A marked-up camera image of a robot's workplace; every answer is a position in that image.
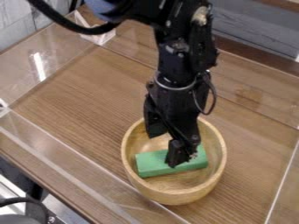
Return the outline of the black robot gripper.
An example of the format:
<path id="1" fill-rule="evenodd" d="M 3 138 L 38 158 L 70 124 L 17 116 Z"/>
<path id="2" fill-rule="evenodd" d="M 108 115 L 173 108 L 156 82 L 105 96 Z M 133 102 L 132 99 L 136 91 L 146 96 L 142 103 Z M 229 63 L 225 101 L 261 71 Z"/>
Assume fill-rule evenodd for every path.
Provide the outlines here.
<path id="1" fill-rule="evenodd" d="M 149 138 L 169 133 L 168 151 L 164 162 L 170 168 L 197 157 L 201 134 L 197 128 L 198 115 L 208 115 L 205 109 L 210 75 L 200 73 L 190 82 L 178 86 L 157 74 L 146 83 L 144 100 L 144 127 Z"/>

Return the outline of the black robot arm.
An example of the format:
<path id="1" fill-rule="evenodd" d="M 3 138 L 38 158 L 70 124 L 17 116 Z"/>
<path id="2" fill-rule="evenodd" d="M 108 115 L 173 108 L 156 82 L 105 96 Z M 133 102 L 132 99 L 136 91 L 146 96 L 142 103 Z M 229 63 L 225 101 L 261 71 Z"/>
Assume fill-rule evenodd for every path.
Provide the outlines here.
<path id="1" fill-rule="evenodd" d="M 174 167 L 197 156 L 198 115 L 214 105 L 210 68 L 218 56 L 212 37 L 209 0 L 85 0 L 109 23 L 134 20 L 153 28 L 157 68 L 146 82 L 144 126 L 150 138 L 169 134 L 164 162 Z"/>

